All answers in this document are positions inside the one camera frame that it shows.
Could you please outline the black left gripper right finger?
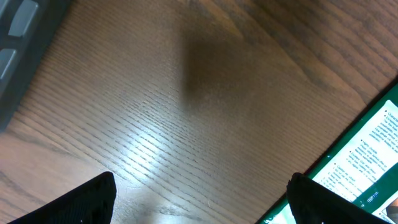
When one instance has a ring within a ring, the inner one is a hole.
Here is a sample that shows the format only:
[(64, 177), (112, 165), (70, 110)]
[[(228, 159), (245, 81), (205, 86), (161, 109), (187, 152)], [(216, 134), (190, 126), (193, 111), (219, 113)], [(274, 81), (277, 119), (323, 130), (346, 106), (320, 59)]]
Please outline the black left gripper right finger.
[(387, 224), (298, 172), (287, 184), (287, 200), (297, 224)]

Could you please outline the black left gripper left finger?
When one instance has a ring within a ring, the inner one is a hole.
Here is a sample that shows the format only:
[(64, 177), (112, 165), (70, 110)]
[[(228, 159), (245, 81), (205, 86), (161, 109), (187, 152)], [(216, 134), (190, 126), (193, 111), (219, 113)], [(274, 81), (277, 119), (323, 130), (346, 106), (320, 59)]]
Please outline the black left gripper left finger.
[(112, 172), (103, 172), (9, 224), (110, 224), (116, 199)]

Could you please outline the green white 3M package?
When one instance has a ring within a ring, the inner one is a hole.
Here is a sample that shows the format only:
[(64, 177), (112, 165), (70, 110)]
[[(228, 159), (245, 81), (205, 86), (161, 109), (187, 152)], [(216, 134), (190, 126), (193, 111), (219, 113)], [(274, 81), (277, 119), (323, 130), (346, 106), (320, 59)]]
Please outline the green white 3M package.
[[(303, 175), (375, 217), (397, 223), (397, 83)], [(287, 192), (258, 222), (296, 223)]]

